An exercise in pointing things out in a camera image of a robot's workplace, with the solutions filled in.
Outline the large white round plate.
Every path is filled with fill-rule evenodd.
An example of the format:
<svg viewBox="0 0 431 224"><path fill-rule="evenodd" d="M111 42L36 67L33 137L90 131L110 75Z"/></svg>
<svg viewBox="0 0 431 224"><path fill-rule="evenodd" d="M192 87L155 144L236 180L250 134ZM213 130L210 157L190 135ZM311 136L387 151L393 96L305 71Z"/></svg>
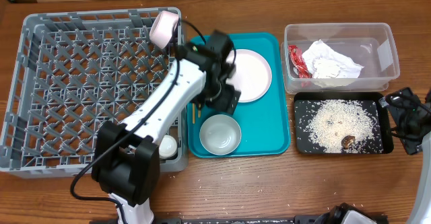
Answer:
<svg viewBox="0 0 431 224"><path fill-rule="evenodd" d="M227 62L236 66L236 72L226 80L241 92L240 103L249 103L263 97L272 82L271 67L259 53L248 49L231 51Z"/></svg>

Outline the grey-white round bowl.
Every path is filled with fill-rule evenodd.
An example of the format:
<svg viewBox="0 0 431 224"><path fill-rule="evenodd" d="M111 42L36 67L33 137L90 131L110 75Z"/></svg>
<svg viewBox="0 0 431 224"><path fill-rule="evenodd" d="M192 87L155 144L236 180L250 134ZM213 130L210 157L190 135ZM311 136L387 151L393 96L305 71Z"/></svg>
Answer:
<svg viewBox="0 0 431 224"><path fill-rule="evenodd" d="M201 125L199 139L203 148L213 155L228 155L239 146L242 138L240 125L230 116L217 114Z"/></svg>

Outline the brown food scrap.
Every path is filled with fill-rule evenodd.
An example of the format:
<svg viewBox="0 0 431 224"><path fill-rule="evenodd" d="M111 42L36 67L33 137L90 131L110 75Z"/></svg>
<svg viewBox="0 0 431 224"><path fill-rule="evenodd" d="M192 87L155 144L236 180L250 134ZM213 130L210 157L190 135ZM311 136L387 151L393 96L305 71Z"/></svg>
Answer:
<svg viewBox="0 0 431 224"><path fill-rule="evenodd" d="M356 137L353 135L347 135L341 140L341 146L344 149L349 149L356 142Z"/></svg>

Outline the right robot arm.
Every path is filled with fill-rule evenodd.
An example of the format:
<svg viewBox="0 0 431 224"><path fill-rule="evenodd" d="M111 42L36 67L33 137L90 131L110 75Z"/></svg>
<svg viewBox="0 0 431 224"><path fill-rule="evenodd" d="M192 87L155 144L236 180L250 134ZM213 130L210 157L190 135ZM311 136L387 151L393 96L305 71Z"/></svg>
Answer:
<svg viewBox="0 0 431 224"><path fill-rule="evenodd" d="M430 224L430 94L422 102L408 87L379 100L392 116L395 127L390 134L401 140L409 155L423 156L420 182L410 216L411 224Z"/></svg>

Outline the rice pile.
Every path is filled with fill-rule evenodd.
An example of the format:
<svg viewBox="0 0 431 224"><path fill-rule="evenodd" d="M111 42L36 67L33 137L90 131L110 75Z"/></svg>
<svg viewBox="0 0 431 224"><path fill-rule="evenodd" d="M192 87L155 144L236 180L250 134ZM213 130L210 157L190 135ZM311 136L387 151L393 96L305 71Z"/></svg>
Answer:
<svg viewBox="0 0 431 224"><path fill-rule="evenodd" d="M382 153L378 110L371 100L298 100L294 103L296 146L302 153ZM349 149L341 146L356 137Z"/></svg>

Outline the red snack wrapper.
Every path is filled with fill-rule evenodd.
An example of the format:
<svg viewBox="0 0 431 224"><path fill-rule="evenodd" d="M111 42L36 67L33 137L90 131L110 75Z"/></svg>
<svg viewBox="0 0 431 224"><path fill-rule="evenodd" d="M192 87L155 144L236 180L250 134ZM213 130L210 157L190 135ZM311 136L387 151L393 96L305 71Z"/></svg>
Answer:
<svg viewBox="0 0 431 224"><path fill-rule="evenodd" d="M305 60L302 57L302 51L296 45L289 45L288 52L290 56L290 60L293 65L297 69L299 78L309 79L311 78L311 74L308 71Z"/></svg>

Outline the white napkin waste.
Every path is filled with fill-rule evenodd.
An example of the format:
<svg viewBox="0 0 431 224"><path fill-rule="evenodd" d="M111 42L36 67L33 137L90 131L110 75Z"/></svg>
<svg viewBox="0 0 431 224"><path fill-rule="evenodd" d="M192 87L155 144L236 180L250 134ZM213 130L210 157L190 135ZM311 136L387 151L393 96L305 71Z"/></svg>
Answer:
<svg viewBox="0 0 431 224"><path fill-rule="evenodd" d="M345 87L359 78L364 66L340 54L322 40L302 53L308 72L319 87Z"/></svg>

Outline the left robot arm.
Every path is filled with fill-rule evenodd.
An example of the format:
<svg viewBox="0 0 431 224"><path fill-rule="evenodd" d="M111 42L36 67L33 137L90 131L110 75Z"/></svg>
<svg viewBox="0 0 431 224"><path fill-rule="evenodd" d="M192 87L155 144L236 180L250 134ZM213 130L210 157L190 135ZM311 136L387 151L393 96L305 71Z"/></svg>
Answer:
<svg viewBox="0 0 431 224"><path fill-rule="evenodd" d="M240 97L226 82L236 70L236 49L186 44L167 77L134 113L97 132L92 178L108 193L119 223L151 223L149 198L160 176L163 136L189 102L233 114Z"/></svg>

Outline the white paper cup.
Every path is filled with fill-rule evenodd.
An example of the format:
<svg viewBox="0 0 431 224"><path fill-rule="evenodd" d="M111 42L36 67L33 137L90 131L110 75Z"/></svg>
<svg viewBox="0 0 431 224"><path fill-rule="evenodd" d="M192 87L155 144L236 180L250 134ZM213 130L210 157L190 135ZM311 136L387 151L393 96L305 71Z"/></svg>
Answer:
<svg viewBox="0 0 431 224"><path fill-rule="evenodd" d="M161 159L174 159L177 156L178 144L176 139L165 135L159 145L159 156Z"/></svg>

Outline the pink round bowl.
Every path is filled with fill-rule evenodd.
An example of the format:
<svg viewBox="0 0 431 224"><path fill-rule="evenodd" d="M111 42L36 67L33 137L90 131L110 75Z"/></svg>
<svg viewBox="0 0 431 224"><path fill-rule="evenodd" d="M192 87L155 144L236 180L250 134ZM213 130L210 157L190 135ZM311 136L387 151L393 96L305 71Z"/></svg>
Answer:
<svg viewBox="0 0 431 224"><path fill-rule="evenodd" d="M178 21L178 14L169 11L161 11L150 30L151 42L160 49L166 48L173 37L174 29Z"/></svg>

